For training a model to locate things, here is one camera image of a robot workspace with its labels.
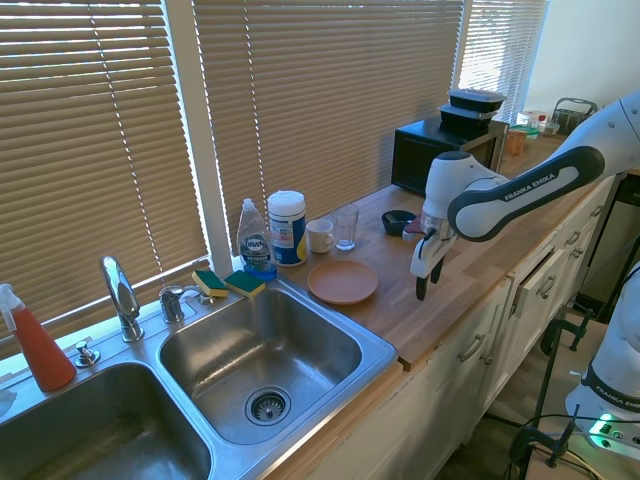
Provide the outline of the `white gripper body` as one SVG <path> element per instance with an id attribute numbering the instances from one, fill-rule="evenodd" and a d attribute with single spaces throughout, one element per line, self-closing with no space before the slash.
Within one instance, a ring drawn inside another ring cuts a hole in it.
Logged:
<path id="1" fill-rule="evenodd" d="M 431 270 L 441 258 L 452 248 L 456 236 L 441 239 L 438 233 L 429 233 L 420 240 L 414 249 L 410 272 L 417 277 L 428 277 L 430 279 Z"/>

